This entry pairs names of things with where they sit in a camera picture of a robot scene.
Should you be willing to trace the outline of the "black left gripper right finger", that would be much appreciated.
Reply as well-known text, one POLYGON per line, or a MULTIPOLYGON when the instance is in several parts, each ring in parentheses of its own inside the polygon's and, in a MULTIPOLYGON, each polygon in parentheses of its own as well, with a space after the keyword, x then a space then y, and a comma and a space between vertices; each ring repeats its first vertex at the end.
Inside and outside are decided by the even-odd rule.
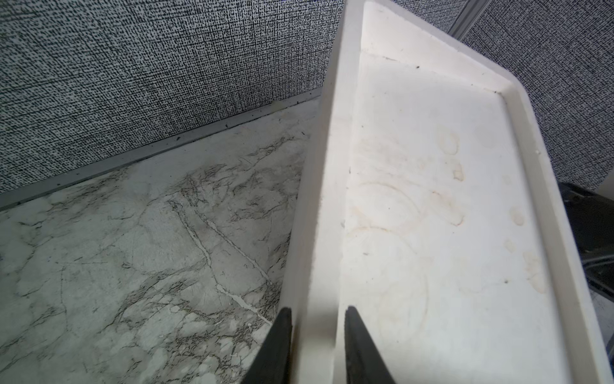
POLYGON ((356 307, 345 312, 344 332, 346 382, 395 384, 356 307))

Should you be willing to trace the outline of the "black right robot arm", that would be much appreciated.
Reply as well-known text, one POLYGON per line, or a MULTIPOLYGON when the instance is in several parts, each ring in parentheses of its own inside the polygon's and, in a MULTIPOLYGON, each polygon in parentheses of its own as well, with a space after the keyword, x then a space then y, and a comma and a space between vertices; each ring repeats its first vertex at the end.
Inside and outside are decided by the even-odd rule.
POLYGON ((613 201, 571 183, 559 189, 589 287, 613 300, 613 201))

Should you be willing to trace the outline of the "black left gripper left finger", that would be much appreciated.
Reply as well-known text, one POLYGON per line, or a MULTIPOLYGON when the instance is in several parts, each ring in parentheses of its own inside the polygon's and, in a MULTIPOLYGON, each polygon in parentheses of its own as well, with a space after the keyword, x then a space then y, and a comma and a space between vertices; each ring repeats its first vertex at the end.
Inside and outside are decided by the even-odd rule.
POLYGON ((288 383, 292 335, 292 311, 289 307, 284 307, 276 316, 270 331, 241 383, 288 383))

